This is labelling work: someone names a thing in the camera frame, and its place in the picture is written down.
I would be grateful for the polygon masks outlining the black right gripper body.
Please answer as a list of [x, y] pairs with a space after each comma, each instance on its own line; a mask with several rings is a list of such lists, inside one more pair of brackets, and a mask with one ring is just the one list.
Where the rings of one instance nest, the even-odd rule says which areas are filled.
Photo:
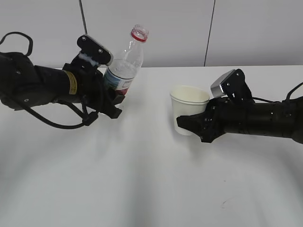
[[202, 116], [202, 143], [212, 143], [216, 138], [231, 133], [227, 121], [224, 120], [224, 108], [231, 103], [227, 97], [213, 98], [207, 104]]

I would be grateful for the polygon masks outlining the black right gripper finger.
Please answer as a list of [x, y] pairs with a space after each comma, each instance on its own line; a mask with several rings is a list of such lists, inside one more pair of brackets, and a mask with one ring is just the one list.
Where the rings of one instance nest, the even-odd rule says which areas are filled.
[[205, 133], [204, 129], [205, 114], [199, 113], [194, 115], [182, 115], [177, 117], [178, 127], [188, 130], [197, 136], [202, 136]]

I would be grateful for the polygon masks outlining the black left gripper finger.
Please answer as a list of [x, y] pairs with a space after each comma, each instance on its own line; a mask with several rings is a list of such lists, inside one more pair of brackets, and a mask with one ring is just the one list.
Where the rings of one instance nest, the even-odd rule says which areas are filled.
[[117, 91], [113, 90], [112, 88], [109, 88], [107, 90], [107, 93], [109, 95], [110, 100], [110, 113], [109, 117], [111, 119], [117, 119], [120, 114], [122, 113], [122, 110], [118, 108], [117, 106], [123, 102], [125, 99], [125, 95], [118, 93]]

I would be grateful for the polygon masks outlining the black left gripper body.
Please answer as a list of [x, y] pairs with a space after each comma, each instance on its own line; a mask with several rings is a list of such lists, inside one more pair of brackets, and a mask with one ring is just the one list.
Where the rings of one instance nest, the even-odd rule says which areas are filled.
[[110, 62], [110, 54], [93, 57], [79, 53], [62, 69], [69, 79], [68, 94], [77, 96], [79, 102], [95, 111], [111, 111], [110, 99], [104, 88], [103, 74], [98, 70], [99, 66], [108, 65]]

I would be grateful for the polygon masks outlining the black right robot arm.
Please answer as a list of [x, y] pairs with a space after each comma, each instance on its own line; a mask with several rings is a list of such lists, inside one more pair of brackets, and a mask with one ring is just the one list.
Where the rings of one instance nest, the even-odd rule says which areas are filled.
[[289, 138], [303, 142], [303, 99], [237, 105], [227, 97], [211, 99], [204, 112], [177, 117], [177, 125], [211, 143], [226, 134]]

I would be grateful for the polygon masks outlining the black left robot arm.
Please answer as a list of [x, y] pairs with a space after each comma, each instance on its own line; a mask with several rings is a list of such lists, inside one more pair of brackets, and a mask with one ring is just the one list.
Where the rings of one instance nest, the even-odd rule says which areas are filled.
[[14, 110], [22, 110], [16, 99], [28, 107], [83, 103], [111, 119], [122, 112], [104, 88], [103, 74], [97, 68], [78, 59], [61, 70], [38, 66], [20, 52], [0, 54], [0, 99]]

